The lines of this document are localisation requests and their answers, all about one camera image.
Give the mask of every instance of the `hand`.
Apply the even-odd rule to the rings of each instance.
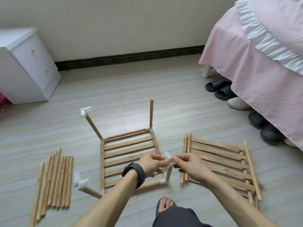
[[[190,178],[200,182],[205,187],[217,177],[195,153],[173,155],[172,160],[175,163],[174,168],[179,168],[179,172],[187,173]]]
[[[165,167],[169,164],[169,159],[165,157],[147,152],[138,161],[138,164],[145,172],[146,178],[154,177],[154,173],[162,173],[160,167]]]

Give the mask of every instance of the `forearm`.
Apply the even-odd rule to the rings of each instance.
[[[239,227],[278,226],[219,177],[215,176],[208,188]]]
[[[132,169],[91,207],[74,227],[110,227],[115,226],[130,196],[138,184],[138,174]]]

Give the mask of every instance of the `tiled floor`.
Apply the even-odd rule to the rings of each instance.
[[[184,134],[242,145],[247,141],[265,190],[261,210],[281,226],[303,223],[303,153],[261,141],[259,130],[238,111],[205,90],[210,79],[198,72],[199,55],[62,72],[51,100],[6,108],[0,114],[0,225],[27,226],[38,167],[58,147],[74,156],[74,172],[100,189],[100,144],[81,107],[104,137],[148,127],[154,98],[153,130],[161,152],[181,153]],[[134,194],[116,226],[151,226],[158,199],[166,195],[192,208],[200,220],[236,226],[214,195],[194,184],[179,184],[173,170],[168,186]],[[69,210],[49,210],[38,226],[71,226],[97,200],[72,191]]]

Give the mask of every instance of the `drawer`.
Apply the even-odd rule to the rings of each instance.
[[[33,34],[10,50],[10,53],[35,84],[44,91],[58,69],[38,35]]]

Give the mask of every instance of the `black smartwatch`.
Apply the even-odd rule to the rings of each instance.
[[[127,174],[127,172],[130,171],[131,169],[135,169],[136,172],[138,173],[139,181],[136,187],[136,189],[138,189],[145,181],[145,172],[138,163],[131,163],[124,168],[122,172],[122,177],[124,177]]]

